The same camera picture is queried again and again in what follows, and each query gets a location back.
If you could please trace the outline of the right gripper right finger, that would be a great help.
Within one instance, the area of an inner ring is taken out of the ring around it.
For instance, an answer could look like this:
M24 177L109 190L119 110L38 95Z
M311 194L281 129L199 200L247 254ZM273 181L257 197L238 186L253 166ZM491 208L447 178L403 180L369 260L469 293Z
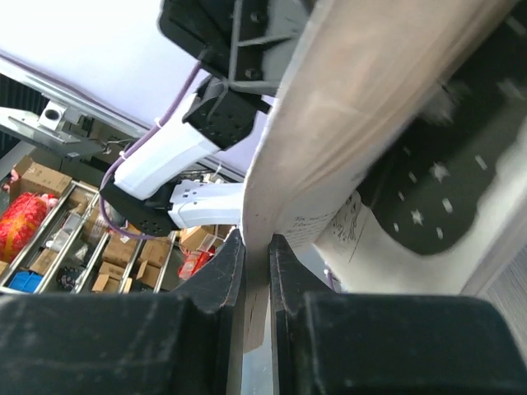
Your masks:
M523 394L505 319L464 296L344 294L268 247L276 394Z

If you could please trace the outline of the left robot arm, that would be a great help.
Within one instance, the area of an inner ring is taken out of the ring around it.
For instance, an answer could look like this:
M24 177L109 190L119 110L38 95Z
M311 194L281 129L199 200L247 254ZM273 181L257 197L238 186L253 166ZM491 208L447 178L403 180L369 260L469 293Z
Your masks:
M165 1L161 33L196 60L207 77L182 88L166 113L108 169L100 210L115 209L136 237L162 237L200 225L240 221L241 183L196 183L183 172L227 151L271 107L312 1Z

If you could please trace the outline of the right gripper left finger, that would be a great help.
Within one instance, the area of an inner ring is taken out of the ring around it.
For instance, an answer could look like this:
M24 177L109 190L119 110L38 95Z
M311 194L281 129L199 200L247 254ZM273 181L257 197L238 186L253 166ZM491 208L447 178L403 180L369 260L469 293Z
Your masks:
M3 296L2 393L239 393L244 268L233 231L172 292Z

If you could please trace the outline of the blue illustrated book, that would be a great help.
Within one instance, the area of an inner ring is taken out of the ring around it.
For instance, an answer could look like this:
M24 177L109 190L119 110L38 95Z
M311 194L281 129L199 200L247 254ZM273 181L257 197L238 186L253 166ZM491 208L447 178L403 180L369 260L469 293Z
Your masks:
M481 295L526 240L526 4L321 1L245 179L244 349L268 245L355 293Z

